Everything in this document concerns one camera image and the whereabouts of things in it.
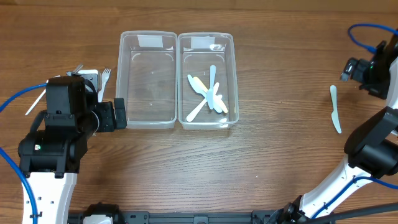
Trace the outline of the yellow plastic knife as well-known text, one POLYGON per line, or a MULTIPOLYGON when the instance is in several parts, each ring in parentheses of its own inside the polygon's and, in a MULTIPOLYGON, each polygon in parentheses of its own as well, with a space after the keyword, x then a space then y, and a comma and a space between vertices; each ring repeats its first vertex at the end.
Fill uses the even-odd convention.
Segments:
MULTIPOLYGON (((198 84, 200 86, 200 88, 205 93, 208 91, 207 87, 203 84, 203 82, 198 77, 193 77, 193 79, 196 82, 196 84, 198 84)), ((218 82, 215 83, 214 96, 213 96, 213 107, 217 113, 225 113, 226 114, 228 112, 228 109, 222 100, 222 96, 216 95, 216 90, 218 89, 219 85, 220 84, 218 82)))

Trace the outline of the metal fork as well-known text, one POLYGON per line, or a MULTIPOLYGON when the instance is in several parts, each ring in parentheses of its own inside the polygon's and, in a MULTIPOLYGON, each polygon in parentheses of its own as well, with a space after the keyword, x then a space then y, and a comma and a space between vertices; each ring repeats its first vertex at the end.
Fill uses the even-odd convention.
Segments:
POLYGON ((81 70, 82 68, 83 68, 83 64, 81 63, 74 70, 68 71, 66 74, 68 76, 76 75, 78 73, 78 71, 81 70))

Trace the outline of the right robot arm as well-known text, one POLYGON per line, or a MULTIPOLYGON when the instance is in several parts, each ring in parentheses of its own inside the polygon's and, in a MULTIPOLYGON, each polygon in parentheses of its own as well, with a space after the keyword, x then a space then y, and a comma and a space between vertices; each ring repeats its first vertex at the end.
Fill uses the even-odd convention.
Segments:
POLYGON ((383 40, 375 47, 366 45, 354 38, 351 31, 356 26, 349 27, 351 41, 373 57, 371 60, 350 58, 340 79, 357 81, 359 89, 385 100, 385 107, 350 134, 344 146, 344 158, 318 186, 269 217, 252 216, 252 223, 335 223, 397 210, 397 203, 387 203, 340 213, 334 211, 367 184, 397 188, 381 180, 385 175, 397 174, 397 144, 387 140, 388 135, 397 134, 397 30, 379 24, 370 26, 391 32, 391 40, 383 40))

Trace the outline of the pale green plastic knife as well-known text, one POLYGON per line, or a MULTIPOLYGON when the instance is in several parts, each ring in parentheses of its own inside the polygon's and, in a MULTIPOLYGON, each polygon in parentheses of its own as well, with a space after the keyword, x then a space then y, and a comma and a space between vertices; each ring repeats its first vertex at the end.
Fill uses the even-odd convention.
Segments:
POLYGON ((337 131, 338 134, 342 133, 339 116, 338 116, 338 105, 337 105, 337 89, 336 86, 330 86, 330 96, 331 96, 331 103, 333 107, 333 111, 331 112, 331 120, 332 123, 337 131))

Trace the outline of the light blue plastic knife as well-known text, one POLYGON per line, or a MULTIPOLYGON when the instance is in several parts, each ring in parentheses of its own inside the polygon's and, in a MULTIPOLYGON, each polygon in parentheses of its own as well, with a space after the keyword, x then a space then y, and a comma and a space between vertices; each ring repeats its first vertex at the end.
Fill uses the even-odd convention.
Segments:
POLYGON ((209 109, 213 109, 214 105, 213 105, 213 87, 215 84, 215 75, 216 75, 216 66, 215 65, 211 65, 210 66, 210 86, 209 89, 206 93, 206 100, 208 102, 208 107, 209 109))

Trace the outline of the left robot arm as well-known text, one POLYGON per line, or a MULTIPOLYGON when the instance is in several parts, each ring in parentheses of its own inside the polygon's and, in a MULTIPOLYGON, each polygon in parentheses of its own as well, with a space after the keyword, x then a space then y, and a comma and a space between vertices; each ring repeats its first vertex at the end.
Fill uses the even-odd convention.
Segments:
POLYGON ((124 99, 100 103, 83 77, 51 78, 45 90, 47 108, 18 147, 19 168, 29 184, 23 223, 66 223, 89 138, 127 126, 124 99))

